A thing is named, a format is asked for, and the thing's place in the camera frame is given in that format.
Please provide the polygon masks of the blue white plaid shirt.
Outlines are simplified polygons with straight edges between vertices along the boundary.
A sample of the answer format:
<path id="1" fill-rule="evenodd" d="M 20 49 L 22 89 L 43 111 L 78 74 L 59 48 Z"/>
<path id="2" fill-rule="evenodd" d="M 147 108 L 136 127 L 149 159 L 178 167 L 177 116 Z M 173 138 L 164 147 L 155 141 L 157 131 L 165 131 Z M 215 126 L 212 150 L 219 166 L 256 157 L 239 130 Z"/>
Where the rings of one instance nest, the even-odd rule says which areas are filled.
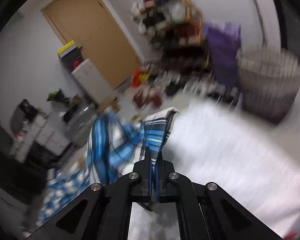
<path id="1" fill-rule="evenodd" d="M 39 211 L 37 226 L 52 218 L 92 183 L 108 185 L 132 171 L 146 152 L 151 156 L 151 175 L 172 131 L 178 111 L 174 107 L 144 117 L 140 122 L 122 121 L 114 112 L 93 123 L 85 151 L 86 165 L 64 174 L 61 170 L 47 182 L 47 194 Z"/>

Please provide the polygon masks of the yellow-lidded shoe box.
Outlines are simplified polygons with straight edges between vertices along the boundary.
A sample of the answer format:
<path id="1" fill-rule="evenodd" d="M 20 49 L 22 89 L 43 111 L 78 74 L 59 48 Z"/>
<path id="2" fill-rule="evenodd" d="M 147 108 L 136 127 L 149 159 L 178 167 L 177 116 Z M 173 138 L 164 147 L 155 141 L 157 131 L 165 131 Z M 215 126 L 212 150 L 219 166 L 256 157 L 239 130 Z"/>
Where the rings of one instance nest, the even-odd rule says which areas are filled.
<path id="1" fill-rule="evenodd" d="M 70 42 L 68 42 L 66 45 L 62 46 L 62 48 L 57 50 L 57 54 L 61 55 L 61 53 L 65 52 L 67 49 L 71 48 L 72 46 L 75 45 L 74 40 L 71 40 Z"/>

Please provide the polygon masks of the orange toy on floor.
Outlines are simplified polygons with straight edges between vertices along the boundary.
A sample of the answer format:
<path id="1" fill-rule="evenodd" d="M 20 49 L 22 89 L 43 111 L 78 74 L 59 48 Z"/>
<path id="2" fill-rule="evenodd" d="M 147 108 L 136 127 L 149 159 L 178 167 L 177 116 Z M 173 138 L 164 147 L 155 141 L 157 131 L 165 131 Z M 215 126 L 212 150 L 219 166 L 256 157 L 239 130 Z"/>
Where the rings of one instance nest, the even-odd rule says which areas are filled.
<path id="1" fill-rule="evenodd" d="M 149 81 L 151 71 L 136 70 L 131 80 L 131 86 L 137 88 Z"/>

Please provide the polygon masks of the silver aluminium suitcase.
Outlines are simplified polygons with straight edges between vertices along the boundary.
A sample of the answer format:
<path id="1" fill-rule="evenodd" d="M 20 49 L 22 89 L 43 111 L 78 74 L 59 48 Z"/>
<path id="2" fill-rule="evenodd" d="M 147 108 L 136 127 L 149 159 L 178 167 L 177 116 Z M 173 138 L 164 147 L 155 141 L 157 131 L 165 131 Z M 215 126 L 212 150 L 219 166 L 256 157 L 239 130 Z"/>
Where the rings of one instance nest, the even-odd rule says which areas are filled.
<path id="1" fill-rule="evenodd" d="M 83 106 L 65 126 L 66 137 L 76 146 L 82 147 L 87 143 L 91 127 L 98 117 L 95 104 Z"/>

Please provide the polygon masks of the white drawer desk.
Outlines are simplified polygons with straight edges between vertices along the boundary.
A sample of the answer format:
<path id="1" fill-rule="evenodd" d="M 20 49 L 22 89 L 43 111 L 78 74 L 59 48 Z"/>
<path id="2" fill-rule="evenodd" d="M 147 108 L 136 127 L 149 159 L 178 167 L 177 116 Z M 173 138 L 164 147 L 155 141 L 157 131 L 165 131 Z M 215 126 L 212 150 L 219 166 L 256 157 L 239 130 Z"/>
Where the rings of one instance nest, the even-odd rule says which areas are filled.
<path id="1" fill-rule="evenodd" d="M 59 113 L 51 112 L 47 116 L 39 113 L 32 123 L 23 122 L 21 131 L 14 135 L 10 155 L 23 163 L 35 143 L 55 156 L 60 156 L 69 146 L 70 140 L 65 135 Z"/>

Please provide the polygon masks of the striped laundry basket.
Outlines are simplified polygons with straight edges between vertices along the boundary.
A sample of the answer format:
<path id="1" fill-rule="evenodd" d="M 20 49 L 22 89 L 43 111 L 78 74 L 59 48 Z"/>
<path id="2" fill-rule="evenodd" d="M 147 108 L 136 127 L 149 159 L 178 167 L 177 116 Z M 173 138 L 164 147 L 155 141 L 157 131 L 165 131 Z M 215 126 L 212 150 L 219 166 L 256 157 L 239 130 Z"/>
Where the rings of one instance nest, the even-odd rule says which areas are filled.
<path id="1" fill-rule="evenodd" d="M 242 107 L 272 124 L 289 113 L 300 87 L 300 60 L 287 50 L 246 46 L 237 52 Z"/>

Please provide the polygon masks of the black red shoe box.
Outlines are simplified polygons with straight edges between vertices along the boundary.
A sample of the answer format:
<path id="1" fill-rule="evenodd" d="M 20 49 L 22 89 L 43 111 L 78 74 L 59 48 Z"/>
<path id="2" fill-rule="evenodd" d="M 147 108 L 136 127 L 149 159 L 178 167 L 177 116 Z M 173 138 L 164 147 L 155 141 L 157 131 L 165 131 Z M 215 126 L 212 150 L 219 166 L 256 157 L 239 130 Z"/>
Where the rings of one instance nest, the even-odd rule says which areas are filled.
<path id="1" fill-rule="evenodd" d="M 83 56 L 79 48 L 69 48 L 61 53 L 59 56 L 63 66 L 70 73 L 73 72 L 83 61 Z"/>

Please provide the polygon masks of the wooden door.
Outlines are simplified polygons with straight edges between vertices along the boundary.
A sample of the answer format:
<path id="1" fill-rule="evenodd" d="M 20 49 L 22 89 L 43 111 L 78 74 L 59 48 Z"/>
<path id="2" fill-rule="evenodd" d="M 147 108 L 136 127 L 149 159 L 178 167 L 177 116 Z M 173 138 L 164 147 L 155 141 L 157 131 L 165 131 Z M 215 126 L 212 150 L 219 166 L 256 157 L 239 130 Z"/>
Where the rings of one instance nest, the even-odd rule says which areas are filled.
<path id="1" fill-rule="evenodd" d="M 112 88 L 141 66 L 134 48 L 101 0 L 53 0 L 42 13 L 62 44 L 74 41 Z"/>

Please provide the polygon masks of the wrapped flower bouquet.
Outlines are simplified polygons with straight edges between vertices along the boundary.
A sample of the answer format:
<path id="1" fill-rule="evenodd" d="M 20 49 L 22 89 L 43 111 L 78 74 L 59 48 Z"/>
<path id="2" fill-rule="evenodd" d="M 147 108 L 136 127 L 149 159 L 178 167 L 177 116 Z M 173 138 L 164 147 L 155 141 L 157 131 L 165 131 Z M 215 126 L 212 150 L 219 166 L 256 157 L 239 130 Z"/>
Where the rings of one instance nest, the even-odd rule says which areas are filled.
<path id="1" fill-rule="evenodd" d="M 59 89 L 56 92 L 51 92 L 48 94 L 47 102 L 58 102 L 58 103 L 64 103 L 66 105 L 69 104 L 70 98 L 66 97 L 61 89 Z"/>

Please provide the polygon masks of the wooden shoe rack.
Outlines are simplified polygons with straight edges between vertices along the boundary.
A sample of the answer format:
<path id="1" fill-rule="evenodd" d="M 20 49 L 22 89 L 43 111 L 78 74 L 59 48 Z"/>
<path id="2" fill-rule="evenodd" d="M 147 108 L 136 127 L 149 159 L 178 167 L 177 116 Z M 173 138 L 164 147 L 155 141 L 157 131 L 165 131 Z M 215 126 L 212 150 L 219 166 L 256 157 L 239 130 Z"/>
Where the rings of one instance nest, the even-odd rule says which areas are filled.
<path id="1" fill-rule="evenodd" d="M 205 43 L 204 16 L 192 0 L 142 0 L 130 15 L 154 50 L 199 48 Z"/>

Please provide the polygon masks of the purple bag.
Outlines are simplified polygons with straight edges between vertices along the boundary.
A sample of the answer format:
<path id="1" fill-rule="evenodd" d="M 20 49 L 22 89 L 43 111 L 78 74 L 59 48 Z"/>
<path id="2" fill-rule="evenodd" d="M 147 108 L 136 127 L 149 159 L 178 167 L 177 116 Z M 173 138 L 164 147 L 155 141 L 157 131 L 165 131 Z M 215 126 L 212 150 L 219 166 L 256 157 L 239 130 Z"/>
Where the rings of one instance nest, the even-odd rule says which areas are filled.
<path id="1" fill-rule="evenodd" d="M 213 22 L 203 27 L 216 76 L 227 88 L 240 88 L 237 52 L 241 48 L 241 26 L 231 22 Z"/>

